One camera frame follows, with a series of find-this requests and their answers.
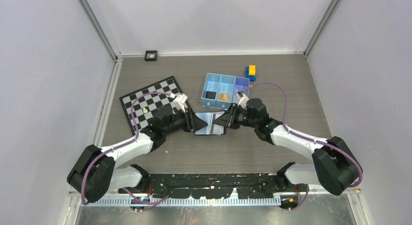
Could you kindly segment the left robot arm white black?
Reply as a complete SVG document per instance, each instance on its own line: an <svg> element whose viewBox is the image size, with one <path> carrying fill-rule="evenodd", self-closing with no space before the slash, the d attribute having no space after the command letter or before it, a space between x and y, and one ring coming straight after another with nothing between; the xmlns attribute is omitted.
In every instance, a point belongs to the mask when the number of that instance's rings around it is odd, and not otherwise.
<svg viewBox="0 0 412 225"><path fill-rule="evenodd" d="M207 126L207 122L190 108L174 113L170 106L162 106L136 136L103 148L94 144L87 146L69 172L67 183L81 194L85 205L97 202L107 192L118 189L134 189L143 193L149 188L149 173L137 164L126 168L120 166L137 156L153 152L171 133L179 130L196 132Z"/></svg>

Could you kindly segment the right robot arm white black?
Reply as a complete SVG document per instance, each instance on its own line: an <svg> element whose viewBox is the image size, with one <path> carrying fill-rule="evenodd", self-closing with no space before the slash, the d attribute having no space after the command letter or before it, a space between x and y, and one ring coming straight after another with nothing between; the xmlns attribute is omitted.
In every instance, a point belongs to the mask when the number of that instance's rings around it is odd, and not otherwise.
<svg viewBox="0 0 412 225"><path fill-rule="evenodd" d="M340 195L362 180L363 170L342 138L318 138L294 130L271 118L261 99L250 99L242 105L232 104L213 123L230 129L251 127L260 140L288 148L311 160L311 164L292 163L286 167L277 178L283 191L290 191L298 184L310 184Z"/></svg>

